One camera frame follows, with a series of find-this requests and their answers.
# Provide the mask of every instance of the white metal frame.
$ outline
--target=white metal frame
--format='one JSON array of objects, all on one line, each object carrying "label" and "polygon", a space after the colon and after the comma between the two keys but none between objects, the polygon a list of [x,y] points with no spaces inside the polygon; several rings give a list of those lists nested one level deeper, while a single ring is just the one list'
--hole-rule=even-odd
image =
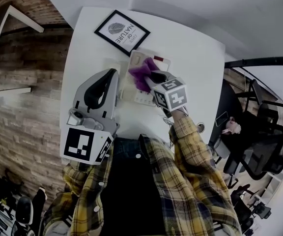
[{"label": "white metal frame", "polygon": [[[5,24],[6,18],[8,15],[11,15],[18,19],[19,21],[23,22],[24,24],[30,26],[31,28],[35,29],[36,31],[42,33],[44,31],[44,28],[42,28],[40,25],[38,25],[35,21],[27,17],[25,14],[20,12],[18,9],[14,8],[13,6],[9,6],[3,21],[0,25],[0,33],[3,29],[3,26]],[[19,93],[25,93],[25,92],[31,92],[31,88],[18,88],[18,89],[9,89],[9,90],[1,90],[0,91],[0,97],[4,97],[6,95],[11,95],[11,94],[19,94]]]}]

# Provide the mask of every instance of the framed print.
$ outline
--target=framed print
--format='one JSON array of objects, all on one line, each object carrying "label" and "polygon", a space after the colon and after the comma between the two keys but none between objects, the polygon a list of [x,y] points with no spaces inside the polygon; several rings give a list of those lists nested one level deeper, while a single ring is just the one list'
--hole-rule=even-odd
[{"label": "framed print", "polygon": [[94,33],[130,56],[131,51],[140,46],[150,31],[115,10]]}]

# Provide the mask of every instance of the yellow plaid shirt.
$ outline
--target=yellow plaid shirt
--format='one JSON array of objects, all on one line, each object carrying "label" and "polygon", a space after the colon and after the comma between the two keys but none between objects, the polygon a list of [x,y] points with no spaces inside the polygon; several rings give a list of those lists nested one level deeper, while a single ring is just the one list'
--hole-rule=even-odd
[{"label": "yellow plaid shirt", "polygon": [[[150,163],[155,165],[153,176],[162,200],[166,234],[214,235],[214,223],[218,222],[241,235],[228,188],[193,121],[189,117],[178,120],[169,135],[175,145],[175,158],[161,142],[143,135]],[[100,234],[104,224],[100,195],[108,185],[113,148],[109,152],[110,157],[99,166],[72,162],[64,168],[63,177],[70,191],[60,193],[44,215],[43,234],[67,215],[73,217],[71,236]]]}]

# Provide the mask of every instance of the person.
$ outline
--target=person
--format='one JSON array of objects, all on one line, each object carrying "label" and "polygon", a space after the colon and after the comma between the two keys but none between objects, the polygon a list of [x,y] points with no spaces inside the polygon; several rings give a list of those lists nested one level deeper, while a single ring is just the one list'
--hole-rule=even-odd
[{"label": "person", "polygon": [[140,135],[116,138],[101,165],[71,161],[42,235],[241,235],[212,153],[183,111],[171,112],[175,154]]}]

